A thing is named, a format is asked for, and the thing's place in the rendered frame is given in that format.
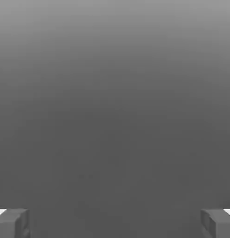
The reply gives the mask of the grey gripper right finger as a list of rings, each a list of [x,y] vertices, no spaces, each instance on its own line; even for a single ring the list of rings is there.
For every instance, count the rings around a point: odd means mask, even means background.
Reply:
[[[230,238],[230,209],[200,211],[203,238]]]

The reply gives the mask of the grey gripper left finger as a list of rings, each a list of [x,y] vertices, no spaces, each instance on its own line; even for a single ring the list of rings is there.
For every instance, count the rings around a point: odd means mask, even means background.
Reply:
[[[30,238],[30,211],[0,209],[0,238]]]

